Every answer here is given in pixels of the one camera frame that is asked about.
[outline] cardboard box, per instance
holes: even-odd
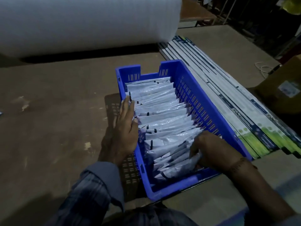
[[[276,114],[301,112],[301,54],[255,87],[262,101]]]

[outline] foam roll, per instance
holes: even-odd
[[[182,0],[0,0],[0,53],[29,57],[171,41]]]

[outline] person's left hand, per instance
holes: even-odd
[[[119,116],[113,122],[113,134],[106,147],[102,148],[99,154],[99,161],[122,164],[126,156],[132,154],[138,141],[138,120],[134,116],[135,102],[131,101],[129,106],[129,96],[121,102]]]

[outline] crate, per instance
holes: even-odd
[[[182,60],[161,62],[158,73],[143,75],[141,75],[140,65],[119,67],[116,68],[116,76],[122,100],[126,97],[125,83],[170,76],[180,102],[190,103],[195,121],[206,130],[218,136],[222,135],[222,138],[232,147],[248,160],[252,160],[243,143],[210,101]],[[174,192],[185,190],[219,174],[210,168],[206,168],[182,178],[157,183],[152,176],[152,168],[144,161],[144,153],[143,143],[138,143],[135,149],[137,167],[140,171],[146,194],[152,201],[158,201]]]

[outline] white shipping label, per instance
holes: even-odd
[[[279,87],[279,90],[281,90],[286,96],[289,98],[293,98],[298,93],[300,93],[300,90],[295,87],[292,83],[288,81],[284,81]]]

